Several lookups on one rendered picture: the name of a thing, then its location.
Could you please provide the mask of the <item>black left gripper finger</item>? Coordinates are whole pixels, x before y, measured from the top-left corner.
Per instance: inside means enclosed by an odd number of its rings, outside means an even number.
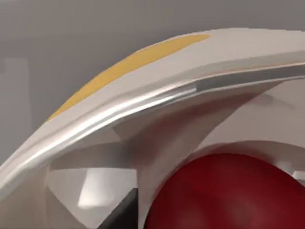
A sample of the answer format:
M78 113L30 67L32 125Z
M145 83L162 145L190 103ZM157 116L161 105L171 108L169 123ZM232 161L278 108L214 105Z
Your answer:
M138 188L132 188L97 229L138 229Z

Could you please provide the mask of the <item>white and red trophy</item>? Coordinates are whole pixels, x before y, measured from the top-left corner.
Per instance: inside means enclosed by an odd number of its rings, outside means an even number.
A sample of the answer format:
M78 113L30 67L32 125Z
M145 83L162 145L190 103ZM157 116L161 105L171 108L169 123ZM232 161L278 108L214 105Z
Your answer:
M305 31L226 28L140 49L2 165L0 229L305 229Z

